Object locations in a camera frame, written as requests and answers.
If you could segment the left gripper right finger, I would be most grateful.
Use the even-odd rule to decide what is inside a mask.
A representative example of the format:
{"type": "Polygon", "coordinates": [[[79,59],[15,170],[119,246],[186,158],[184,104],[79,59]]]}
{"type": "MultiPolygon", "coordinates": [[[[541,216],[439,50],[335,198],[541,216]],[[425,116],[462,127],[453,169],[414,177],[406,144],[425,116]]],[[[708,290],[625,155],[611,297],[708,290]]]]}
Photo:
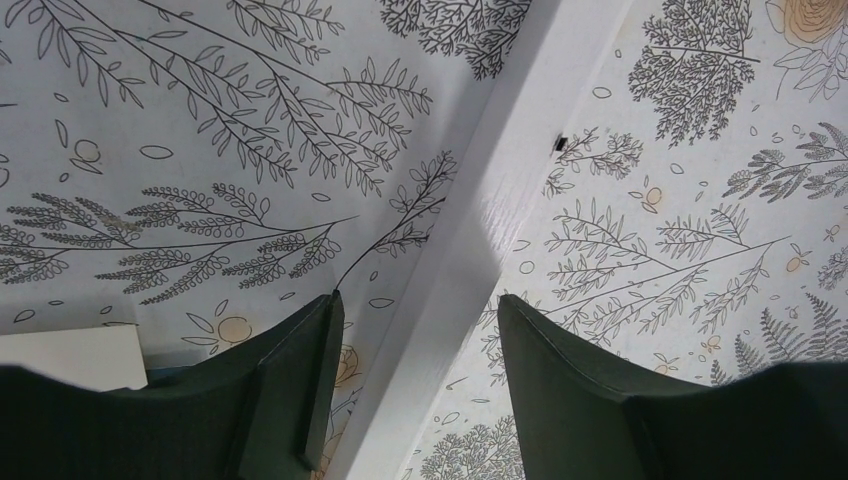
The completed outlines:
{"type": "Polygon", "coordinates": [[[498,326],[529,479],[843,479],[847,367],[784,363],[707,387],[631,363],[520,297],[498,326]]]}

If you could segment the white picture frame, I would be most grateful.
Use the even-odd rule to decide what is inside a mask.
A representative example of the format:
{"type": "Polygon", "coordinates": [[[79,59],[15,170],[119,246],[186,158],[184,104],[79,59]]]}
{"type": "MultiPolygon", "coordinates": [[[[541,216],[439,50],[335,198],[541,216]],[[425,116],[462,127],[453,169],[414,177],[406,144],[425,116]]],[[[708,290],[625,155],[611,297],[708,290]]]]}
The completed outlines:
{"type": "Polygon", "coordinates": [[[426,429],[627,1],[536,1],[380,344],[330,479],[396,479],[426,429]]]}

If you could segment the sunset photo with white mat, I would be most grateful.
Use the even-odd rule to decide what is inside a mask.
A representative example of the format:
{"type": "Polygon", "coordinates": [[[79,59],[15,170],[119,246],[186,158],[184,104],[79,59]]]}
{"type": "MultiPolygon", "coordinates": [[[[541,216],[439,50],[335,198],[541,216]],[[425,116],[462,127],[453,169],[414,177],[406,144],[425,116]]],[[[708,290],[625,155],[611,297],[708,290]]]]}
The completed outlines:
{"type": "Polygon", "coordinates": [[[133,325],[3,335],[1,365],[92,391],[138,390],[148,384],[133,325]]]}

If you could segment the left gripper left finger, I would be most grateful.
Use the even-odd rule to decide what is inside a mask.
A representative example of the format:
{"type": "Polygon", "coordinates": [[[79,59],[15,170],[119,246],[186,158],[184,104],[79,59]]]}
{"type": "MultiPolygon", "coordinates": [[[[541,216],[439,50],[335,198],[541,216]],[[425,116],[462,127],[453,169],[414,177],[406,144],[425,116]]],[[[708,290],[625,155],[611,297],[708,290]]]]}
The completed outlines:
{"type": "Polygon", "coordinates": [[[1,370],[5,479],[308,479],[339,363],[339,292],[147,386],[96,392],[1,370]]]}

